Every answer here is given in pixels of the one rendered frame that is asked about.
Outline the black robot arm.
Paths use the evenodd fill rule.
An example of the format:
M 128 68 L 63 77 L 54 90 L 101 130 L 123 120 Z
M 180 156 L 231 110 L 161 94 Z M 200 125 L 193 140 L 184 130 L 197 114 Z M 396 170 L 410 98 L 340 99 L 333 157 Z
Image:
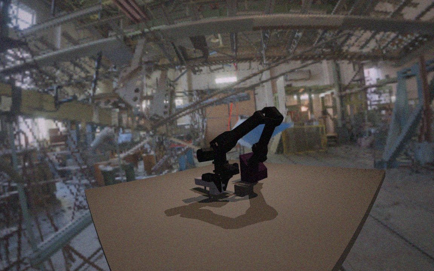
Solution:
M 265 115 L 263 115 L 265 113 Z M 226 153 L 236 146 L 237 141 L 245 136 L 248 132 L 256 128 L 258 125 L 265 125 L 258 143 L 253 144 L 253 155 L 251 158 L 247 158 L 246 161 L 252 168 L 259 166 L 259 162 L 267 160 L 267 144 L 270 142 L 270 138 L 275 130 L 275 127 L 281 125 L 284 120 L 283 115 L 276 109 L 276 107 L 264 107 L 262 110 L 257 110 L 255 113 L 239 126 L 231 131 L 225 131 L 218 135 L 210 142 L 209 148 L 198 149 L 196 152 L 197 160 L 213 161 L 226 159 Z M 216 146 L 216 143 L 218 146 Z M 238 163 L 229 164 L 228 161 L 224 164 L 220 164 L 219 173 L 225 173 L 228 176 L 236 175 L 239 171 Z

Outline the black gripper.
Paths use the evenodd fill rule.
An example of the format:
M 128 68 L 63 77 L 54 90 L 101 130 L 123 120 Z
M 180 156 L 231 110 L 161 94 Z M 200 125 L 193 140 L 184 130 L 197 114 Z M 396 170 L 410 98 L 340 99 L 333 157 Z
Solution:
M 213 182 L 213 183 L 215 183 L 215 185 L 218 188 L 218 190 L 219 190 L 220 193 L 222 192 L 222 184 L 225 184 L 225 186 L 223 187 L 223 189 L 224 189 L 224 191 L 226 191 L 228 181 L 232 177 L 232 176 L 231 177 L 228 176 L 225 173 L 222 173 L 222 174 L 219 173 L 220 164 L 222 164 L 222 162 L 225 164 L 226 161 L 227 161 L 227 159 L 224 159 L 224 160 L 214 160 L 212 162 L 212 164 L 215 164 L 215 170 L 213 170 L 213 172 L 215 174 L 206 173 L 206 174 L 202 175 L 202 180 L 203 181 L 207 181 L 207 182 Z

